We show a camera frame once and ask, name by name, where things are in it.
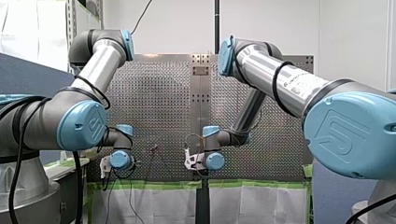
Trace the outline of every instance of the wire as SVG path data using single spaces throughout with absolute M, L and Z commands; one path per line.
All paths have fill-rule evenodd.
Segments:
M 108 222 L 108 217 L 110 215 L 110 196 L 111 196 L 111 192 L 113 191 L 114 185 L 116 184 L 116 181 L 113 182 L 113 184 L 111 185 L 111 189 L 110 192 L 108 193 L 108 197 L 107 197 L 107 216 L 106 216 L 106 224 Z
M 184 137 L 184 146 L 185 147 L 190 147 L 190 145 L 188 143 L 190 136 L 199 137 L 201 139 L 201 149 L 204 147 L 204 142 L 205 142 L 204 138 L 201 135 L 196 134 L 196 133 L 189 133 L 186 135 L 186 137 Z
M 121 176 L 117 174 L 116 170 L 113 171 L 114 176 L 116 176 L 118 179 L 128 179 L 131 177 L 131 175 L 134 173 L 134 170 L 136 169 L 136 165 L 134 164 L 134 167 L 131 170 L 131 173 L 129 173 L 127 176 Z
M 139 218 L 139 220 L 142 222 L 142 224 L 145 224 L 145 222 L 143 221 L 143 219 L 136 213 L 136 211 L 134 210 L 134 207 L 132 206 L 132 180 L 129 181 L 130 182 L 130 190 L 129 190 L 129 206 L 131 207 L 132 211 L 134 211 L 134 214 L 137 216 L 137 218 Z
M 95 87 L 87 78 L 81 77 L 79 75 L 74 75 L 74 77 L 75 77 L 75 79 L 77 79 L 77 78 L 81 79 L 88 86 L 90 86 L 93 91 L 96 91 L 97 93 L 99 93 L 102 96 L 102 98 L 106 101 L 106 104 L 107 104 L 107 106 L 105 106 L 105 110 L 108 110 L 111 107 L 110 100 L 108 100 L 108 98 L 105 96 L 105 94 L 102 91 L 100 91 L 97 87 Z
M 133 35 L 134 32 L 136 31 L 137 26 L 139 25 L 140 21 L 143 19 L 143 16 L 146 14 L 146 11 L 148 10 L 149 5 L 151 4 L 151 2 L 152 2 L 152 0 L 149 0 L 149 1 L 148 1 L 148 4 L 146 5 L 145 10 L 143 11 L 142 15 L 140 16 L 139 20 L 137 20 L 137 23 L 136 23 L 136 25 L 134 26 L 134 29 L 132 30 L 131 35 Z
M 18 158 L 17 158 L 17 164 L 15 166 L 15 172 L 14 176 L 12 177 L 12 182 L 11 182 L 11 187 L 9 190 L 9 195 L 8 195 L 8 210 L 9 210 L 9 217 L 11 218 L 11 222 L 13 224 L 18 224 L 18 219 L 15 214 L 15 208 L 14 208 L 14 197 L 15 197 L 15 190 L 17 188 L 17 182 L 18 182 L 18 177 L 20 176 L 20 171 L 21 171 L 21 162 L 22 162 L 22 146 L 24 145 L 23 140 L 24 136 L 26 133 L 26 128 L 27 125 L 29 124 L 29 121 L 32 119 L 33 115 L 35 112 L 43 105 L 45 104 L 49 98 L 44 98 L 38 105 L 35 107 L 35 109 L 32 111 L 32 113 L 29 115 L 29 117 L 25 120 L 25 122 L 22 125 L 21 128 L 21 134 L 20 134 L 20 143 L 18 147 Z
M 392 195 L 388 196 L 385 199 L 382 199 L 382 200 L 380 200 L 380 201 L 378 201 L 376 203 L 373 203 L 373 204 L 367 206 L 366 208 L 361 209 L 358 213 L 356 213 L 355 215 L 350 217 L 347 220 L 346 224 L 354 224 L 361 215 L 366 214 L 366 213 L 370 212 L 371 210 L 373 210 L 373 209 L 375 209 L 375 208 L 377 208 L 377 207 L 379 207 L 379 206 L 381 206 L 381 205 L 383 205 L 385 203 L 390 203 L 391 201 L 394 201 L 394 200 L 396 200 L 396 194 L 392 194 Z
M 102 151 L 109 136 L 110 136 L 110 131 L 109 131 L 108 126 L 106 125 L 106 136 L 102 137 L 101 145 L 96 149 L 96 153 L 99 153 L 100 151 Z
M 77 171 L 77 195 L 78 195 L 77 214 L 76 214 L 75 223 L 80 224 L 82 219 L 83 186 L 82 186 L 81 164 L 79 163 L 79 155 L 76 151 L 73 152 L 73 158 L 75 161 L 76 171 Z

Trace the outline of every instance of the black cable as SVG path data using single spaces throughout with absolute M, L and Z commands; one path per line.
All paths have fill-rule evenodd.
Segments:
M 136 31 L 137 26 L 139 25 L 139 23 L 140 23 L 140 21 L 142 20 L 143 16 L 146 14 L 146 11 L 148 10 L 149 5 L 151 4 L 151 2 L 152 2 L 152 0 L 149 0 L 149 1 L 148 1 L 148 4 L 146 5 L 145 10 L 143 11 L 142 15 L 140 16 L 139 20 L 137 20 L 137 23 L 136 23 L 136 25 L 134 26 L 134 29 L 132 30 L 131 35 L 133 35 L 134 32 Z
M 77 172 L 77 214 L 76 214 L 76 224 L 81 223 L 82 219 L 82 203 L 83 203 L 83 185 L 82 185 L 82 171 L 81 171 L 81 164 L 79 162 L 79 155 L 76 151 L 73 152 L 73 158 L 75 160 L 76 165 L 76 172 Z
M 15 197 L 15 190 L 17 188 L 18 177 L 19 177 L 20 171 L 21 171 L 21 162 L 22 162 L 21 155 L 22 155 L 22 149 L 23 149 L 22 145 L 23 145 L 23 140 L 24 140 L 24 136 L 26 133 L 26 128 L 27 128 L 27 125 L 29 124 L 29 121 L 32 119 L 33 115 L 35 114 L 35 112 L 43 104 L 45 104 L 48 100 L 50 100 L 50 99 L 45 98 L 40 103 L 38 103 L 38 105 L 35 107 L 35 109 L 32 111 L 32 113 L 30 113 L 29 117 L 25 120 L 25 122 L 23 123 L 23 126 L 21 128 L 20 144 L 18 147 L 18 159 L 17 159 L 17 164 L 15 166 L 15 172 L 14 172 L 14 176 L 12 177 L 11 187 L 10 187 L 9 195 L 8 195 L 8 212 L 9 212 L 9 217 L 11 218 L 12 224 L 19 223 L 17 216 L 15 214 L 14 197 Z
M 127 176 L 122 176 L 117 174 L 117 171 L 114 170 L 113 174 L 114 176 L 116 176 L 118 179 L 128 179 L 129 177 L 131 177 L 131 175 L 134 173 L 134 170 L 136 169 L 136 165 L 134 164 L 134 167 L 132 168 L 132 171 L 127 175 Z
M 22 98 L 20 100 L 14 101 L 14 102 L 6 105 L 5 107 L 3 107 L 0 110 L 0 120 L 3 117 L 5 117 L 9 112 L 11 112 L 13 109 L 17 108 L 18 106 L 30 104 L 30 103 L 36 102 L 36 101 L 41 101 L 43 99 L 45 99 L 45 97 L 43 97 L 43 96 L 28 96 L 28 97 Z
M 114 185 L 116 184 L 116 181 L 113 182 L 113 185 L 111 185 L 111 189 L 110 192 L 108 193 L 108 197 L 107 197 L 107 216 L 106 216 L 106 224 L 108 222 L 108 217 L 110 215 L 110 196 L 111 196 L 111 192 L 113 191 Z
M 110 182 L 110 176 L 111 176 L 111 172 L 113 172 L 113 168 L 110 169 L 110 174 L 107 177 L 107 182 L 106 185 L 103 187 L 102 191 L 106 191 L 107 187 L 108 187 L 108 182 Z
M 287 65 L 294 65 L 291 62 L 283 62 L 276 70 L 273 76 L 273 82 L 272 82 L 272 89 L 273 89 L 273 95 L 274 95 L 274 100 L 277 102 L 277 104 L 279 105 L 279 107 L 285 111 L 286 113 L 288 113 L 290 116 L 295 117 L 286 107 L 285 105 L 283 105 L 283 103 L 280 101 L 279 95 L 277 94 L 277 77 L 279 76 L 280 71 L 282 70 L 282 68 L 284 66 Z
M 79 75 L 75 75 L 75 78 L 81 79 L 83 82 L 85 82 L 87 85 L 89 85 L 93 91 L 96 91 L 97 93 L 99 93 L 103 97 L 103 99 L 106 101 L 105 109 L 108 110 L 110 108 L 110 100 L 108 100 L 108 98 L 105 96 L 105 94 L 102 91 L 100 91 L 97 87 L 95 87 L 87 78 L 81 77 Z
M 109 136 L 110 136 L 110 130 L 109 130 L 108 126 L 106 125 L 106 136 L 102 137 L 101 145 L 96 149 L 96 153 L 99 153 L 100 151 L 102 151 Z
M 142 222 L 142 224 L 145 224 L 145 222 L 143 221 L 143 219 L 136 213 L 136 211 L 134 210 L 134 207 L 132 206 L 132 180 L 129 181 L 130 182 L 130 189 L 129 189 L 129 206 L 131 207 L 132 211 L 134 212 L 134 215 L 137 216 L 137 218 L 139 218 L 139 220 Z
M 350 217 L 347 220 L 346 224 L 354 224 L 361 215 L 366 214 L 366 213 L 370 212 L 371 210 L 376 209 L 377 207 L 379 207 L 385 203 L 390 203 L 391 201 L 394 201 L 394 200 L 396 200 L 396 194 L 392 194 L 385 199 L 382 199 L 376 203 L 373 203 L 373 204 L 367 206 L 366 208 L 361 209 L 358 213 L 356 213 L 355 215 Z

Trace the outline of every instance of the metal pole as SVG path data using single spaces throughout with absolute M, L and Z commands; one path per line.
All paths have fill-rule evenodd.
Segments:
M 219 54 L 220 46 L 220 0 L 215 0 L 215 54 Z

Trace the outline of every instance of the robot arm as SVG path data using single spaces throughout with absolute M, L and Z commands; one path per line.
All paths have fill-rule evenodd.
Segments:
M 281 61 L 273 45 L 230 38 L 221 45 L 219 74 L 235 77 L 252 87 L 230 136 L 237 127 L 247 131 L 255 118 L 259 92 L 274 99 L 290 115 L 302 120 L 306 143 L 326 167 L 353 178 L 394 179 L 396 176 L 396 97 L 350 79 L 328 81 L 291 63 Z M 220 153 L 226 133 L 219 127 L 204 128 L 206 146 Z M 206 153 L 207 163 L 211 153 Z M 221 157 L 215 162 L 220 164 Z
M 133 52 L 127 31 L 84 32 L 75 37 L 69 50 L 71 65 L 83 67 L 70 87 L 59 90 L 51 100 L 45 99 L 45 103 L 38 102 L 42 97 L 32 96 L 11 100 L 6 97 L 6 103 L 0 103 L 3 105 L 0 107 L 0 222 L 9 223 L 7 201 L 12 186 L 9 177 L 16 174 L 20 144 L 21 175 L 12 202 L 21 223 L 31 222 L 26 214 L 33 214 L 29 209 L 34 209 L 35 204 L 49 209 L 46 217 L 38 215 L 43 219 L 35 222 L 56 223 L 59 218 L 59 209 L 50 212 L 50 207 L 59 207 L 60 198 L 55 200 L 60 195 L 59 187 L 46 177 L 38 150 L 78 151 L 103 144 L 113 146 L 113 154 L 122 152 L 121 162 L 132 157 L 132 127 L 121 125 L 109 130 L 101 100 L 106 98 L 103 92 L 117 68 L 131 61 Z

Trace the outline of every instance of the green tape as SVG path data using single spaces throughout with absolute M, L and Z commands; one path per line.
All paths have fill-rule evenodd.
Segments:
M 180 182 L 149 182 L 142 180 L 120 180 L 114 183 L 113 189 L 156 189 L 156 190 L 168 190 L 168 189 L 199 189 L 201 187 L 200 181 L 180 181 Z M 88 183 L 88 188 L 95 190 L 102 190 L 102 183 Z
M 307 189 L 305 182 L 280 182 L 247 179 L 209 180 L 209 187 L 212 189 L 240 188 L 242 186 L 273 189 Z
M 312 178 L 314 166 L 312 164 L 303 165 L 306 178 Z

